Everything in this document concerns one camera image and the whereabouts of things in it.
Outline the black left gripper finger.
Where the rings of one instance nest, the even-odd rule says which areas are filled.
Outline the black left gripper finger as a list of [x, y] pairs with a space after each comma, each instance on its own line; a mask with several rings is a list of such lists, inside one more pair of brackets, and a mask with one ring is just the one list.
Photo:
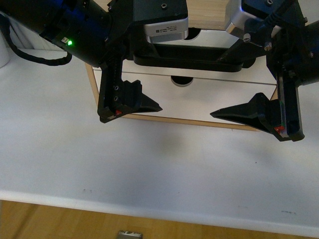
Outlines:
[[139, 80], [125, 81], [120, 111], [124, 114], [156, 113], [162, 111], [160, 105], [142, 92]]

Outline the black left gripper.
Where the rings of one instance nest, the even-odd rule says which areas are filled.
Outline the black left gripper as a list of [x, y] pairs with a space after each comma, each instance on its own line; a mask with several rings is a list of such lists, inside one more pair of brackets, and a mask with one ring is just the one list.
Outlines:
[[245, 35], [250, 36], [251, 42], [264, 46], [267, 67], [277, 81], [278, 98], [269, 100], [257, 93], [245, 104], [212, 112], [212, 117], [268, 132], [279, 141], [304, 138], [298, 95], [302, 82], [298, 64], [305, 59], [298, 43], [305, 27], [302, 17], [298, 1], [284, 0], [265, 20], [245, 22]]

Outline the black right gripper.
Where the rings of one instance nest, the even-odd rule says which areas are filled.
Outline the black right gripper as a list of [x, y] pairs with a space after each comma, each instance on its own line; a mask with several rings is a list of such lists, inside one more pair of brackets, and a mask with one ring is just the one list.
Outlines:
[[126, 115], [120, 111], [124, 89], [122, 67], [123, 61], [130, 54], [129, 34], [133, 25], [133, 7], [132, 0], [113, 0], [109, 3], [108, 14], [112, 23], [105, 43], [106, 53], [100, 66], [102, 77], [97, 110], [102, 123]]

